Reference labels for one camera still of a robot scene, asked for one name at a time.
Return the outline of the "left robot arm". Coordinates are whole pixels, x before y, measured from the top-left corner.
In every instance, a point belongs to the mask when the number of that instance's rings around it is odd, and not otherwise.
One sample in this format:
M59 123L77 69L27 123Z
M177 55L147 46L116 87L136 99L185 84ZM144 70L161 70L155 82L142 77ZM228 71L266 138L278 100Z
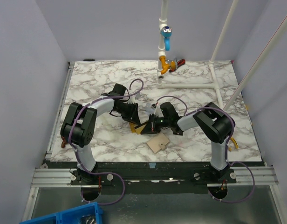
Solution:
M128 92L121 84L115 84L113 90L103 94L94 103L85 106L73 102L70 104L60 135L75 151L78 168L83 170L82 179L87 184L97 181L98 173L94 170L96 161L93 157L90 142L94 135L96 118L104 113L113 111L120 114L120 118L129 123L139 125L138 104L128 103L122 98Z

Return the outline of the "gold card with magnetic stripe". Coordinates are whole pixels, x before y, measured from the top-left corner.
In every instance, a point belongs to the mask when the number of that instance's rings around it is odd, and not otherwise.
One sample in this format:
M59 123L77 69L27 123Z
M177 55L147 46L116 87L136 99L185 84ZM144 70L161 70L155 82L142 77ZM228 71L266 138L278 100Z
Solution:
M140 135L141 131L145 128L146 124L142 124L141 126L136 126L135 127L135 133Z

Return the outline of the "beige leather card holder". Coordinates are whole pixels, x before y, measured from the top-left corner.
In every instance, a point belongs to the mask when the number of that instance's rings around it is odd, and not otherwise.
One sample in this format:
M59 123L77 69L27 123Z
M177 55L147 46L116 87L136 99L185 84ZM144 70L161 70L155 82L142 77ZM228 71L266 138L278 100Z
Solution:
M147 141L146 144L152 150L152 152L157 153L165 150L169 142L170 140L163 133L159 133Z

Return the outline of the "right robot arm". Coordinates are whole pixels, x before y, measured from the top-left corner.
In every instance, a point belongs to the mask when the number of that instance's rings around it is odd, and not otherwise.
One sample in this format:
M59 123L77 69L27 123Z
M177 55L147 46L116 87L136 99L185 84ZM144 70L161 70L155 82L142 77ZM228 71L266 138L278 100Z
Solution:
M162 117L149 115L140 134L157 134L162 128L168 127L174 135L183 135L184 131L199 126L211 141L212 169L209 170L209 178L212 182L221 182L226 177L224 169L228 167L226 152L235 128L233 118L212 102L185 116L179 116L170 102L161 104L160 110Z

